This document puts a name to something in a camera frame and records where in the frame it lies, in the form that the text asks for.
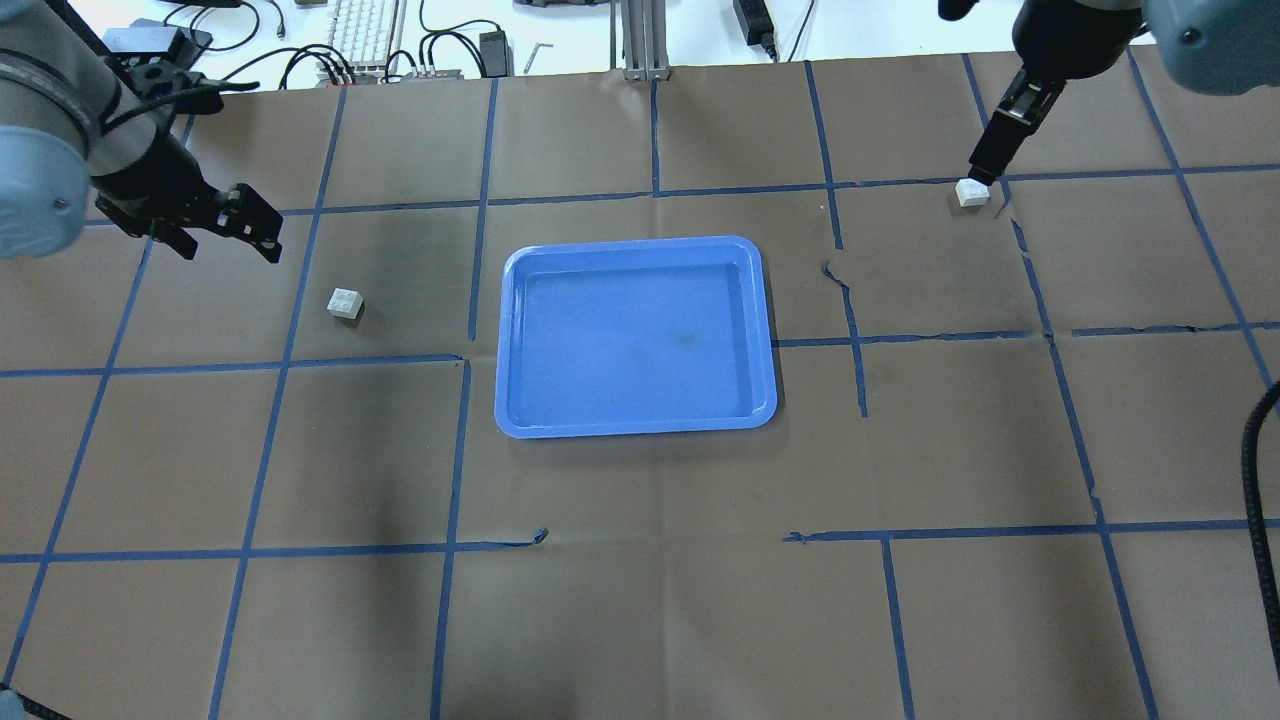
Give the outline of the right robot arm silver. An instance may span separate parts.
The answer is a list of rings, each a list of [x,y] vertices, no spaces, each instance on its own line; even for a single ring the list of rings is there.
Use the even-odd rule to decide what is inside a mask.
[[[1102,74],[1142,35],[1155,40],[1171,79],[1194,94],[1277,86],[1275,1],[1024,1],[1011,29],[1020,67],[968,159],[966,179],[998,181],[1068,83]]]

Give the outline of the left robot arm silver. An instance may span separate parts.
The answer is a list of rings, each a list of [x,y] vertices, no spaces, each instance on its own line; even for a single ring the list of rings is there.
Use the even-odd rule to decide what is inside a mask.
[[[81,236],[88,206],[134,238],[195,258],[192,231],[282,259],[282,214],[244,183],[219,190],[172,133],[247,83],[172,61],[128,67],[65,1],[1,9],[1,255],[45,258]]]

